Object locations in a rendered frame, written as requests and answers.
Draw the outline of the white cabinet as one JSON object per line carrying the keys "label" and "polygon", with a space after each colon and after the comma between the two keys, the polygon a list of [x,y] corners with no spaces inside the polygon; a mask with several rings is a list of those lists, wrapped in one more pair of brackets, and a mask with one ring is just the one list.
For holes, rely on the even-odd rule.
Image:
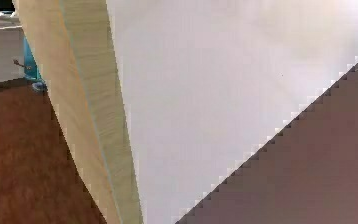
{"label": "white cabinet", "polygon": [[17,16],[0,12],[0,82],[24,77],[14,59],[23,60],[22,26]]}

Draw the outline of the blue chair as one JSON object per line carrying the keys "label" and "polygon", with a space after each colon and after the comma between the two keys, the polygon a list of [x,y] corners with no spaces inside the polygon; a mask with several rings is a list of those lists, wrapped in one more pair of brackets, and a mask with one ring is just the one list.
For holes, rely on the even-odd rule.
{"label": "blue chair", "polygon": [[44,79],[41,77],[40,70],[36,64],[35,58],[31,51],[30,45],[26,37],[23,37],[23,62],[20,63],[17,59],[13,63],[20,66],[24,70],[24,78],[32,81],[32,89],[36,92],[46,92],[47,86]]}

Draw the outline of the pale wooden door frame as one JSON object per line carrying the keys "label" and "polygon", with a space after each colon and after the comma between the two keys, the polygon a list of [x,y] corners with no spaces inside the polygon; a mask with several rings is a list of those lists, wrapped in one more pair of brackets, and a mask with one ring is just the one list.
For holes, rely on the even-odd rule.
{"label": "pale wooden door frame", "polygon": [[12,0],[63,135],[107,224],[143,224],[106,0]]}

